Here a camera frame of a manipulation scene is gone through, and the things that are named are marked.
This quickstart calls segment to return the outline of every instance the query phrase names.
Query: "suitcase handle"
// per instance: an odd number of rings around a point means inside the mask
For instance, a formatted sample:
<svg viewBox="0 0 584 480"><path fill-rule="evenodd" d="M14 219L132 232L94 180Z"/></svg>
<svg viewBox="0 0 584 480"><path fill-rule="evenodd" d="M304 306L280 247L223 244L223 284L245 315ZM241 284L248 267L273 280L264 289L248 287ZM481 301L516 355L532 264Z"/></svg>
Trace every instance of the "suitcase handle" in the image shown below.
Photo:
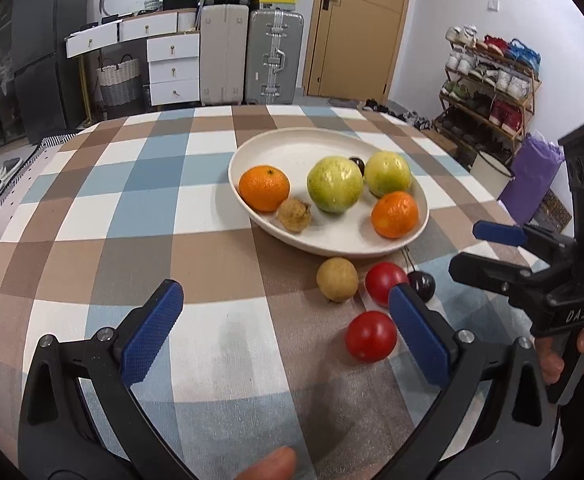
<svg viewBox="0 0 584 480"><path fill-rule="evenodd" d="M285 53L282 50L277 49L277 54L281 57L281 62L278 64L278 67L274 69L274 73L281 72L281 70L285 68Z"/></svg>

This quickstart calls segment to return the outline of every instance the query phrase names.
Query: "shoe rack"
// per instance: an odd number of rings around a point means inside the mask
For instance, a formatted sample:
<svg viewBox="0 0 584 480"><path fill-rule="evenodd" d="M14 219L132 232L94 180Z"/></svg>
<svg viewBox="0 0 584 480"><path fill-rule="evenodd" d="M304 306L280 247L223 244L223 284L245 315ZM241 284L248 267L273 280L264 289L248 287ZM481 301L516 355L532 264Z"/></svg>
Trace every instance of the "shoe rack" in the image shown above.
<svg viewBox="0 0 584 480"><path fill-rule="evenodd" d="M485 118L482 115L479 115L478 113L464 106L462 102L457 101L451 98L450 96L446 96L443 93L439 93L438 98L441 102L443 113L440 114L436 119L434 119L433 121L434 126L437 128L439 133L444 134L447 137L452 137L454 140L459 141L467 148L475 152L476 149L471 144L467 143L463 139L459 139L448 129L446 129L442 124L443 119L447 114L449 108L450 107L458 108L459 110L462 110L469 117L473 118L480 124L485 124L486 126L492 128L492 130L498 133L499 136L504 137L505 139L509 139L510 142L512 143L512 153L516 153L516 150L520 147L520 141L523 139L524 134L527 131L527 123L531 120L531 118L534 115L534 111L536 110L536 92L540 88L542 82L535 76L534 71L523 63L520 63L513 59L509 59L508 57L505 56L500 56L495 52L487 52L476 47L468 46L464 43L450 41L450 47L454 49L454 46L463 47L466 53L473 54L479 60L493 63L496 66L500 66L501 68L507 68L508 72L514 72L518 73L519 75L523 75L526 80L529 80L531 82L529 95L523 101L518 101L517 99L511 97L511 95L507 94L506 92L502 92L496 88L493 88L491 85L486 84L475 77L465 75L461 72L458 72L457 70L451 70L447 67L444 68L448 81L453 81L452 74L454 74L458 76L456 79L454 79L454 81L468 82L471 84L473 89L477 89L482 93L493 96L494 98L498 98L499 100L505 101L515 106L516 108L519 108L523 112L523 122L521 123L521 127L517 131L516 135L511 135L510 133L506 132L502 127L492 123L489 120L489 118Z"/></svg>

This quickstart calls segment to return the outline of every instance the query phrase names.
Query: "white bucket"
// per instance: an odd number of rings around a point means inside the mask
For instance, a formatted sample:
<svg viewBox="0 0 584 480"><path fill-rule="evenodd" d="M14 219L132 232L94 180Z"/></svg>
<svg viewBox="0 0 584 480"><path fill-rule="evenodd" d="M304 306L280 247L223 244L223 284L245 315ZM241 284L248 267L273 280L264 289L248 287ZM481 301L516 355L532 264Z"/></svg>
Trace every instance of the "white bucket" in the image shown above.
<svg viewBox="0 0 584 480"><path fill-rule="evenodd" d="M514 178L512 173L489 153L478 152L472 171L470 174L487 189L494 198L499 195L507 186L507 183Z"/></svg>

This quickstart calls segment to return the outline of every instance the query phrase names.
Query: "tangerine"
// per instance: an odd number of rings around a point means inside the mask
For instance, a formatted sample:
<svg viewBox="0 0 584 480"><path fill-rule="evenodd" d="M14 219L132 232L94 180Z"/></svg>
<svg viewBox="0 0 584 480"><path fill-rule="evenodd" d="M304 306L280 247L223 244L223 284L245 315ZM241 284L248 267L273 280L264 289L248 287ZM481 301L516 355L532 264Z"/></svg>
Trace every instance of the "tangerine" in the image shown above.
<svg viewBox="0 0 584 480"><path fill-rule="evenodd" d="M405 191L394 191L381 198L370 216L374 230L385 238L400 238L419 221L419 206Z"/></svg>
<svg viewBox="0 0 584 480"><path fill-rule="evenodd" d="M290 194L290 181L272 166L255 166L242 174L239 195L256 211L274 212Z"/></svg>

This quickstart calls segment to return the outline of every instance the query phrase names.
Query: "white oval plate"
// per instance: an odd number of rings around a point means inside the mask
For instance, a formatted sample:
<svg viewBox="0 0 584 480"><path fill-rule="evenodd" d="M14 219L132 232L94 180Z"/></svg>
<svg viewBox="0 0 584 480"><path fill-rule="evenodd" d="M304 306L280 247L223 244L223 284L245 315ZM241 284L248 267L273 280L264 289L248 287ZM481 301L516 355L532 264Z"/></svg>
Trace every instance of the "white oval plate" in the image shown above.
<svg viewBox="0 0 584 480"><path fill-rule="evenodd" d="M307 193L307 174L324 156L357 156L367 161L378 151L376 147L356 137L331 130L283 128L259 134L245 142L234 153L227 172L234 194L249 217L286 244L320 256L383 256L414 241L427 224L427 200L415 178L412 179L409 192L419 206L419 222L412 231L395 240L383 238L374 231L370 213L377 198L367 186L358 202L342 215L324 213L312 203ZM291 198L312 204L312 221L303 232L290 233L278 221L276 213L260 213L243 202L238 193L239 180L249 168L261 164L274 166L287 175Z"/></svg>

